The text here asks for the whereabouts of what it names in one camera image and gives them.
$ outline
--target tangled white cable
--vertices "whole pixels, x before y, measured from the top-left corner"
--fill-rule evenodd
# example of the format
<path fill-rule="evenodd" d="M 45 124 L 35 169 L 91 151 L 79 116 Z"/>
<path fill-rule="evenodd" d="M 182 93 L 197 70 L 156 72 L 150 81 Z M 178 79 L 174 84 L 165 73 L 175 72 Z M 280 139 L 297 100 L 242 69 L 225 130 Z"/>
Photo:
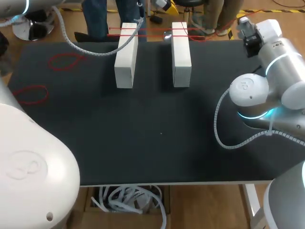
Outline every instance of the tangled white cable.
<path fill-rule="evenodd" d="M 154 198 L 158 202 L 158 204 L 155 206 L 157 208 L 160 206 L 163 222 L 161 225 L 161 229 L 165 229 L 166 227 L 166 212 L 164 205 L 162 203 L 162 192 L 158 186 L 154 186 L 156 189 L 158 189 L 160 196 L 157 196 L 156 194 L 152 193 L 151 191 L 148 191 L 142 187 L 139 186 L 120 186 L 117 189 L 115 189 L 109 196 L 108 196 L 108 204 L 111 207 L 111 209 L 108 209 L 104 205 L 104 201 L 106 201 L 107 194 L 109 191 L 109 187 L 100 187 L 99 191 L 99 202 L 96 201 L 94 197 L 91 197 L 91 200 L 93 203 L 96 204 L 101 210 L 104 212 L 135 212 L 138 214 L 143 214 L 143 208 L 134 208 L 131 207 L 130 204 L 134 203 L 135 200 L 137 200 L 139 197 L 145 195 L 146 196 L 146 205 L 149 205 L 151 202 L 151 199 Z"/>
<path fill-rule="evenodd" d="M 227 89 L 223 95 L 220 97 L 219 101 L 218 101 L 218 104 L 216 106 L 216 110 L 215 110 L 215 115 L 214 115 L 214 133 L 215 133 L 215 137 L 216 137 L 216 140 L 218 142 L 219 145 L 221 145 L 223 148 L 225 149 L 237 149 L 237 148 L 240 148 L 246 144 L 248 144 L 249 142 L 252 142 L 254 139 L 260 137 L 260 136 L 263 136 L 263 135 L 267 135 L 267 134 L 270 134 L 270 130 L 265 130 L 265 131 L 261 131 L 255 135 L 253 135 L 252 137 L 248 138 L 247 140 L 243 141 L 242 143 L 240 144 L 237 144 L 235 146 L 226 146 L 225 144 L 223 144 L 221 142 L 221 140 L 219 139 L 219 136 L 218 136 L 218 133 L 217 133 L 217 116 L 218 116 L 218 111 L 219 111 L 219 108 L 220 108 L 220 105 L 221 105 L 221 102 L 223 101 L 224 97 L 228 94 L 229 92 L 229 89 Z M 295 137 L 292 137 L 291 135 L 289 134 L 286 134 L 284 132 L 281 132 L 281 131 L 277 131 L 277 130 L 271 130 L 271 132 L 275 135 L 280 135 L 280 136 L 283 136 L 285 138 L 288 138 L 289 140 L 292 140 L 300 145 L 303 145 L 305 146 L 305 142 L 304 141 L 301 141 Z"/>
<path fill-rule="evenodd" d="M 63 35 L 65 41 L 71 47 L 75 48 L 76 50 L 78 50 L 78 51 L 80 51 L 80 52 L 82 52 L 84 54 L 92 55 L 92 56 L 110 56 L 110 55 L 116 54 L 118 51 L 123 49 L 127 44 L 129 44 L 129 42 L 131 42 L 131 40 L 135 37 L 137 32 L 140 30 L 140 28 L 141 28 L 141 26 L 143 24 L 143 21 L 144 21 L 144 18 L 140 18 L 139 20 L 136 20 L 136 21 L 138 21 L 137 28 L 135 29 L 135 31 L 132 33 L 132 35 L 128 38 L 128 40 L 122 46 L 120 46 L 119 48 L 117 48 L 116 50 L 113 50 L 111 52 L 98 53 L 98 52 L 91 52 L 91 51 L 88 51 L 88 50 L 84 50 L 84 49 L 78 47 L 77 45 L 75 45 L 72 41 L 70 41 L 70 39 L 68 38 L 67 32 L 66 32 L 65 23 L 63 21 L 63 18 L 62 18 L 62 15 L 61 15 L 60 11 L 55 6 L 52 7 L 52 8 L 53 8 L 53 10 L 55 11 L 55 13 L 58 16 L 58 19 L 59 19 L 59 22 L 60 22 L 60 25 L 61 25 L 61 32 L 62 32 L 62 35 Z"/>

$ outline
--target white wooden block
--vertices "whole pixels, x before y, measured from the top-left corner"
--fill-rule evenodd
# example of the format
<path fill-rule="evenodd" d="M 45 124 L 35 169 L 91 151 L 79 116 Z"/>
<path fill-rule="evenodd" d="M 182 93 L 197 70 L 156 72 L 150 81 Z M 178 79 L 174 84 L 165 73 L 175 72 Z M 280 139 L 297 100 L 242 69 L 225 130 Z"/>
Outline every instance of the white wooden block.
<path fill-rule="evenodd" d="M 186 22 L 173 22 L 172 31 L 173 85 L 189 87 L 192 61 Z"/>
<path fill-rule="evenodd" d="M 137 28 L 136 23 L 123 23 L 119 47 L 122 46 Z M 114 64 L 115 80 L 117 88 L 132 88 L 135 71 L 135 64 L 138 52 L 138 37 L 135 36 L 132 41 L 122 50 L 118 51 Z"/>

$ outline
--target logo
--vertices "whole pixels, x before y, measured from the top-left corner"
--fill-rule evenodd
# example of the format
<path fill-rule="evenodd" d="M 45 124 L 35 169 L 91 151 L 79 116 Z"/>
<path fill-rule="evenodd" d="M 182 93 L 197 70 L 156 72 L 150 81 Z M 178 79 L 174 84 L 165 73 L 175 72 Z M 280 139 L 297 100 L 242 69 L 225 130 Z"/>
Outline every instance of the logo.
<path fill-rule="evenodd" d="M 238 86 L 237 86 L 237 88 L 239 89 L 239 90 L 248 90 L 249 88 L 251 88 L 252 87 L 252 85 L 253 85 L 253 80 L 252 79 L 249 79 L 249 78 L 245 78 L 245 79 L 242 79 L 241 81 L 240 81 L 240 83 L 238 84 Z"/>
<path fill-rule="evenodd" d="M 47 164 L 42 156 L 32 151 L 7 154 L 1 162 L 0 175 L 8 185 L 31 186 L 42 182 L 47 175 Z"/>

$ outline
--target person's leg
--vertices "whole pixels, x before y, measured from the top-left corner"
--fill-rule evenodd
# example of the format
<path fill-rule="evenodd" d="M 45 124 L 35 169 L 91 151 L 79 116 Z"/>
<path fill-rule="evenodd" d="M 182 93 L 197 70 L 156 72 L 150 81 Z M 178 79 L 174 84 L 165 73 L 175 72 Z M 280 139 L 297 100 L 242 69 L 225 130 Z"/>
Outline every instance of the person's leg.
<path fill-rule="evenodd" d="M 107 0 L 85 0 L 82 10 L 88 28 L 88 35 L 102 39 L 108 34 Z"/>
<path fill-rule="evenodd" d="M 224 7 L 218 19 L 217 28 L 220 32 L 229 29 L 233 24 L 233 19 L 236 18 L 239 10 L 243 5 L 244 0 L 224 0 Z"/>
<path fill-rule="evenodd" d="M 146 0 L 141 0 L 141 3 L 145 7 Z M 126 23 L 136 23 L 136 20 L 140 19 L 140 10 L 137 5 L 137 0 L 116 0 L 116 5 L 118 7 L 119 15 L 121 18 L 121 26 L 124 22 Z M 146 28 L 146 18 L 144 17 L 144 22 L 141 28 Z M 139 35 L 146 35 L 146 30 L 140 30 Z M 146 37 L 139 37 L 139 41 L 147 41 Z"/>
<path fill-rule="evenodd" d="M 209 0 L 203 7 L 204 15 L 199 18 L 193 17 L 192 24 L 207 35 L 214 33 L 223 5 L 224 0 Z"/>

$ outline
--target black table mat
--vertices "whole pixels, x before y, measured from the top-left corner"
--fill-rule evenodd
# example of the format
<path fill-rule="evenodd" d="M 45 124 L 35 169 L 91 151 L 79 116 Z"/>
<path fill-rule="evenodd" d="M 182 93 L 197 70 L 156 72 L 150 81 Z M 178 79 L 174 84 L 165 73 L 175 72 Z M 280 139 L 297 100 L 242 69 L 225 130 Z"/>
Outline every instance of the black table mat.
<path fill-rule="evenodd" d="M 106 52 L 116 44 L 81 46 Z M 246 58 L 241 41 L 190 42 L 190 49 L 190 88 L 173 88 L 170 43 L 147 42 L 139 44 L 133 89 L 117 89 L 115 56 L 87 56 L 55 72 L 48 68 L 52 56 L 76 52 L 65 43 L 33 43 L 23 50 L 9 88 L 47 86 L 46 102 L 23 108 L 74 153 L 81 185 L 271 180 L 305 159 L 303 147 L 280 136 L 221 148 L 213 131 L 216 104 L 232 80 L 259 61 Z M 218 129 L 228 145 L 258 132 L 243 124 L 228 97 Z"/>

